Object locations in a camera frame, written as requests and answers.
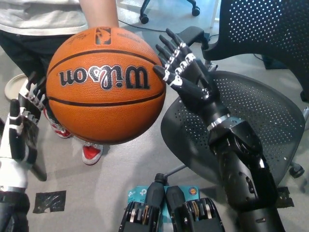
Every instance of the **robotic arm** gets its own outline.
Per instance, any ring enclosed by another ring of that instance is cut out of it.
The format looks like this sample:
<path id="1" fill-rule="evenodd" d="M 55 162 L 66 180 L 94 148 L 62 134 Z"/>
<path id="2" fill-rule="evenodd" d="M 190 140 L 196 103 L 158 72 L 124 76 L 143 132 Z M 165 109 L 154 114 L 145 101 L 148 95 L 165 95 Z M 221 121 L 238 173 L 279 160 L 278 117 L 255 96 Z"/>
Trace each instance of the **robotic arm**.
<path id="1" fill-rule="evenodd" d="M 11 100 L 0 145 L 0 231 L 27 232 L 30 203 L 25 193 L 28 170 L 37 159 L 41 111 L 46 103 L 45 82 L 33 74 L 18 99 Z"/>
<path id="2" fill-rule="evenodd" d="M 209 131 L 208 144 L 217 157 L 229 205 L 244 232 L 284 232 L 275 207 L 277 188 L 263 155 L 261 142 L 249 123 L 231 115 L 202 61 L 169 29 L 169 42 L 157 45 L 164 66 L 154 71 L 178 92 L 186 108 L 201 117 Z"/>

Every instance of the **black pants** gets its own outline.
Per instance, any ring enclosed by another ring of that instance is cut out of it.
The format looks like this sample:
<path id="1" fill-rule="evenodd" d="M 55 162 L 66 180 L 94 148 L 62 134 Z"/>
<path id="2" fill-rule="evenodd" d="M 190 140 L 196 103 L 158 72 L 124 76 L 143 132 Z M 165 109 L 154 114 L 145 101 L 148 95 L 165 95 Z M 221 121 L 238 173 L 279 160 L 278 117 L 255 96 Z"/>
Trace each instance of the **black pants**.
<path id="1" fill-rule="evenodd" d="M 0 30 L 0 46 L 27 77 L 33 71 L 39 76 L 46 76 L 54 53 L 71 36 L 25 36 Z M 49 104 L 46 110 L 48 116 L 58 123 Z"/>

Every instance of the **white plate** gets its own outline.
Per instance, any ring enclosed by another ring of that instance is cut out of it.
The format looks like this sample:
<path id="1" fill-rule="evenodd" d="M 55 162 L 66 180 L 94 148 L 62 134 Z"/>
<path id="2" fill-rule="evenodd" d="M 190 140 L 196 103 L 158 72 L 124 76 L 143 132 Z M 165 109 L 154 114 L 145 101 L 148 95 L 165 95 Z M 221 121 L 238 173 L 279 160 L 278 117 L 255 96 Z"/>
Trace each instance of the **white plate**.
<path id="1" fill-rule="evenodd" d="M 20 74 L 15 77 L 13 77 L 5 86 L 4 94 L 7 97 L 7 99 L 16 99 L 18 98 L 18 93 L 27 80 L 26 75 Z"/>

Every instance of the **red sneaker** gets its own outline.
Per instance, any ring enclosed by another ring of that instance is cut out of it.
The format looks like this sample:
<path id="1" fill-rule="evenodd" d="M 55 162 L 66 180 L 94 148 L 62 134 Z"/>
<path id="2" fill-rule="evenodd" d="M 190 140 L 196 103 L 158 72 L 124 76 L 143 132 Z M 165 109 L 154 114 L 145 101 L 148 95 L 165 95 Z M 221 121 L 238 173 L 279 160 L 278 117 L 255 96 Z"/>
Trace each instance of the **red sneaker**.
<path id="1" fill-rule="evenodd" d="M 43 109 L 43 113 L 45 115 L 45 117 L 47 118 L 47 120 L 49 121 L 53 131 L 62 139 L 68 139 L 70 137 L 72 137 L 72 134 L 65 129 L 64 127 L 62 127 L 61 125 L 55 123 L 52 119 L 49 118 L 47 112 L 46 112 L 46 108 Z"/>
<path id="2" fill-rule="evenodd" d="M 103 154 L 103 145 L 85 142 L 83 146 L 82 160 L 87 165 L 96 164 Z"/>

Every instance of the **cable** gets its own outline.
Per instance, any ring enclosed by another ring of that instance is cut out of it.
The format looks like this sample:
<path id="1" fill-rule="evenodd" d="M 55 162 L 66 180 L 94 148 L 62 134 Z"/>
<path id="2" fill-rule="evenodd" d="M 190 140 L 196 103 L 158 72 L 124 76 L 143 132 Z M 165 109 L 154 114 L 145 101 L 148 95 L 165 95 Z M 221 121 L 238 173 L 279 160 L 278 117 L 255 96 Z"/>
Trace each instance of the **cable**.
<path id="1" fill-rule="evenodd" d="M 256 54 L 253 54 L 257 59 L 263 61 L 263 59 L 259 58 Z"/>
<path id="2" fill-rule="evenodd" d="M 212 37 L 218 36 L 218 35 L 219 35 L 219 34 L 211 35 L 211 36 L 209 37 L 208 41 L 210 41 Z"/>
<path id="3" fill-rule="evenodd" d="M 150 31 L 156 31 L 156 32 L 163 32 L 163 33 L 166 33 L 166 31 L 164 31 L 164 30 L 155 30 L 155 29 L 150 29 L 150 28 L 142 28 L 142 27 L 137 27 L 137 26 L 134 26 L 134 25 L 132 25 L 132 24 L 126 23 L 126 22 L 124 22 L 124 21 L 122 21 L 122 20 L 118 20 L 118 21 L 119 21 L 119 22 L 122 22 L 122 23 L 124 23 L 124 24 L 126 24 L 126 25 L 128 25 L 128 26 L 130 26 L 130 27 L 133 27 L 133 28 L 138 28 L 138 29 L 142 29 L 142 30 L 150 30 Z M 212 37 L 218 36 L 218 35 L 219 35 L 219 34 L 211 35 L 211 36 L 209 37 L 208 41 L 210 41 Z"/>
<path id="4" fill-rule="evenodd" d="M 124 24 L 127 24 L 128 26 L 131 26 L 131 27 L 133 27 L 133 28 L 138 28 L 138 29 L 143 29 L 143 30 L 150 30 L 150 31 L 157 31 L 157 32 L 164 32 L 164 33 L 166 33 L 164 30 L 155 30 L 155 29 L 150 29 L 150 28 L 141 28 L 141 27 L 137 27 L 137 26 L 134 26 L 134 25 L 132 25 L 132 24 L 129 24 L 129 23 L 126 23 L 126 22 L 124 22 L 124 21 L 122 21 L 122 20 L 118 20 L 119 22 L 122 22 L 122 23 L 124 23 Z"/>

